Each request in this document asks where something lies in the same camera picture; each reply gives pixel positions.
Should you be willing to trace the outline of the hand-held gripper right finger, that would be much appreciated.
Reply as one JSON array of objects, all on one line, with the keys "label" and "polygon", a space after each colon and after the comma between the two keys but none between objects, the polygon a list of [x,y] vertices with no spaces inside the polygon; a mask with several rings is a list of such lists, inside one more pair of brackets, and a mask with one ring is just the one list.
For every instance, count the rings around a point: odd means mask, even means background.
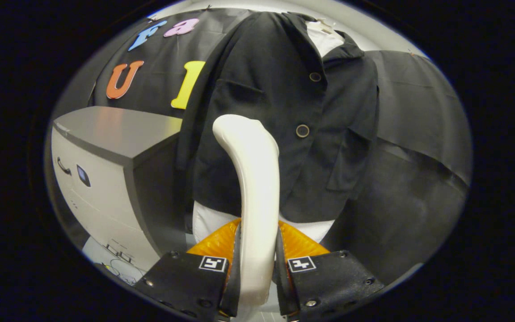
[{"label": "hand-held gripper right finger", "polygon": [[329,251],[286,222],[277,234],[277,292],[289,322],[327,322],[372,299],[384,283],[347,250]]}]

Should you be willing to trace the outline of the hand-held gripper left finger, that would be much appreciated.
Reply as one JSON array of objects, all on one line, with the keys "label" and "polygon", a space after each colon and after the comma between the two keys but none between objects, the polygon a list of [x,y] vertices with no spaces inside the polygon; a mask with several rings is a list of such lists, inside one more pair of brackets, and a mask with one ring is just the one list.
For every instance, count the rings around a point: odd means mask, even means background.
[{"label": "hand-held gripper left finger", "polygon": [[241,219],[187,251],[168,251],[135,283],[165,310],[196,321],[229,321],[241,295]]}]

